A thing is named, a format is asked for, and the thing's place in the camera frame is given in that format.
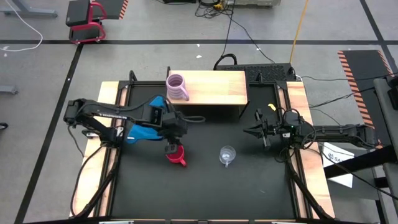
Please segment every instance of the red cup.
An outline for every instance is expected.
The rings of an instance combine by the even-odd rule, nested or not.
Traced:
[[[181,165],[187,166],[187,163],[184,160],[184,147],[182,145],[178,146],[176,153],[167,154],[166,157],[172,163],[181,163]]]

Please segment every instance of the red stool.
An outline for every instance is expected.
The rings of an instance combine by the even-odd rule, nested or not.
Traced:
[[[94,7],[99,7],[103,16],[93,18]],[[104,7],[90,0],[70,1],[66,25],[70,27],[69,40],[74,44],[99,42],[106,37],[101,20],[106,19]]]

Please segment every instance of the black stool seat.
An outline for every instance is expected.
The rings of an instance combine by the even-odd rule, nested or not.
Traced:
[[[90,0],[70,1],[68,6],[66,25],[68,27],[72,27],[87,24],[89,10]]]

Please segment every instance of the yellow cable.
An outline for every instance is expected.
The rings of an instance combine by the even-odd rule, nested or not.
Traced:
[[[292,60],[293,60],[294,47],[296,46],[296,40],[297,40],[297,37],[299,36],[301,23],[303,22],[305,11],[307,10],[307,5],[308,5],[308,0],[305,0],[304,9],[303,9],[303,12],[301,13],[300,22],[298,24],[297,31],[296,31],[296,36],[294,37],[293,46],[292,46],[292,52],[290,53],[289,63],[292,63]]]

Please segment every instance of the concrete floor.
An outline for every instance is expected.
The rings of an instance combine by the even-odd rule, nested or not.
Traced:
[[[68,27],[65,0],[28,1],[34,7],[55,9],[59,17],[26,18],[45,40],[67,40]],[[253,39],[292,40],[304,0],[283,0],[273,9],[237,8],[234,19],[244,26]],[[398,40],[395,0],[366,0],[385,40]],[[219,16],[203,19],[194,16],[197,4],[168,6],[155,0],[130,1],[121,21],[104,21],[108,40],[223,40],[229,19]],[[236,24],[230,39],[247,40]],[[0,47],[10,49],[30,45],[2,44],[4,40],[37,40],[34,31],[18,18],[0,14]],[[360,0],[310,1],[299,35],[300,40],[377,40]],[[259,45],[277,63],[289,61],[291,45]],[[125,80],[134,70],[139,80],[164,80],[167,66],[178,70],[211,70],[222,53],[223,44],[147,44],[85,45],[83,47],[67,100],[96,99],[102,81]],[[300,76],[344,78],[337,57],[338,50],[382,50],[380,45],[298,45],[292,65]],[[398,46],[389,45],[398,58]],[[44,137],[49,128],[65,77],[76,51],[72,44],[43,44],[30,51],[0,52],[0,83],[17,85],[18,95],[0,95],[0,120],[10,124],[0,133],[0,222],[13,223],[26,191]],[[234,53],[239,63],[268,63],[248,44],[229,44],[226,53]],[[311,104],[350,93],[346,82],[304,80]],[[350,113],[342,113],[342,108]],[[320,108],[341,123],[361,123],[353,98],[340,100]],[[312,111],[315,124],[333,124],[330,118]],[[74,131],[79,145],[86,139]],[[52,138],[49,153],[30,203],[25,222],[66,218],[76,173],[81,158],[60,120]],[[386,200],[391,223],[398,223],[391,200]],[[373,201],[341,198],[332,195],[336,216],[353,222],[377,222]]]

